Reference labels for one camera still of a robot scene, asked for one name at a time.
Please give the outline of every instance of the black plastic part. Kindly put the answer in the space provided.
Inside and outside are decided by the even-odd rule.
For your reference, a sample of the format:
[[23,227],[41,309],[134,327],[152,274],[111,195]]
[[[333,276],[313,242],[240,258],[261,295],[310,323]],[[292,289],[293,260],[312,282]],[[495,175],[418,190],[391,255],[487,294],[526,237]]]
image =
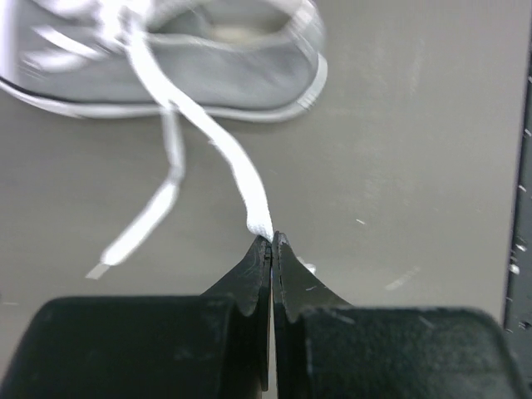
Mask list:
[[278,398],[526,398],[500,327],[465,309],[355,308],[273,243]]
[[12,398],[256,398],[268,385],[269,244],[202,296],[60,298],[32,320]]
[[505,300],[505,330],[510,346],[532,387],[532,82],[528,81],[515,222]]

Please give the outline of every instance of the white shoelace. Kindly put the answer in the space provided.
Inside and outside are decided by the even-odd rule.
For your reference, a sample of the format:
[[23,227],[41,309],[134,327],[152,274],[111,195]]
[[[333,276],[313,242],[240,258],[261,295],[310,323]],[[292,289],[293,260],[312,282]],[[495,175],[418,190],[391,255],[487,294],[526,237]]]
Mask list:
[[[230,133],[168,79],[150,49],[146,23],[153,12],[154,0],[37,0],[37,2],[63,17],[89,12],[95,9],[96,4],[97,11],[94,15],[97,20],[98,37],[113,51],[124,49],[140,82],[160,106],[165,149],[170,163],[168,175],[147,206],[107,247],[101,255],[100,263],[86,277],[98,279],[109,267],[123,263],[172,210],[179,196],[180,183],[185,176],[185,148],[177,112],[203,131],[209,137],[210,143],[229,163],[247,210],[249,231],[271,242],[273,226],[268,200],[262,180],[253,163]],[[67,53],[88,60],[103,57],[99,52],[94,52],[90,47],[63,36],[51,27],[40,29],[39,32],[41,36]]]

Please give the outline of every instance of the shoe sole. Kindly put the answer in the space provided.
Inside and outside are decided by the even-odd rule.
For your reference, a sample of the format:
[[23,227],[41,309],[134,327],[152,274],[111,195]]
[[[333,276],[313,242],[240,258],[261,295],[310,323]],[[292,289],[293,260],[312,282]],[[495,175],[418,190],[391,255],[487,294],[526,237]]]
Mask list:
[[[237,121],[250,122],[279,122],[287,121],[303,114],[312,107],[314,102],[325,87],[328,75],[328,64],[325,57],[318,56],[318,71],[313,83],[307,90],[292,104],[283,106],[276,110],[266,111],[245,111],[218,106],[205,106],[205,111],[219,118],[233,119]],[[75,118],[91,119],[120,119],[140,116],[152,116],[159,113],[159,108],[155,104],[81,104],[68,101],[53,100],[41,96],[33,96],[9,85],[5,81],[0,81],[0,89],[4,90],[18,100],[27,104],[50,111],[55,114],[70,116]]]

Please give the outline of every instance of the gray table surface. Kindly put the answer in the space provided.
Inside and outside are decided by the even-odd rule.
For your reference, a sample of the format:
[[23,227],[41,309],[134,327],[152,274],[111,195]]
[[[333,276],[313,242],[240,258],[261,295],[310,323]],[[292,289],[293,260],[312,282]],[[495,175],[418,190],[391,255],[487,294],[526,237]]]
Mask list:
[[[278,125],[222,122],[260,171],[274,226],[356,305],[500,319],[530,1],[319,4],[330,77],[318,104]],[[0,375],[48,299],[199,293],[251,244],[229,169],[187,125],[177,208],[126,264],[85,279],[165,175],[160,124],[0,104]]]

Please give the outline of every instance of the gray sneaker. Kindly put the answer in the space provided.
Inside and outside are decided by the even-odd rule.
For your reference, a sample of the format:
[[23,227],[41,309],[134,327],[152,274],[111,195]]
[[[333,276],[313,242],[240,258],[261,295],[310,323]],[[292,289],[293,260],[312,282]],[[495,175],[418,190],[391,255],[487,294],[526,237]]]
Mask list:
[[88,278],[124,262],[174,206],[178,115],[229,163],[249,231],[273,239],[257,170],[211,116],[281,121],[314,103],[327,63],[310,0],[0,0],[0,19],[1,86],[13,96],[68,116],[161,115],[168,175]]
[[[69,116],[157,112],[121,46],[124,32],[116,15],[123,18],[132,1],[1,2],[3,90]],[[309,0],[150,3],[155,6],[143,17],[155,59],[210,115],[287,120],[306,111],[322,91],[324,28]]]

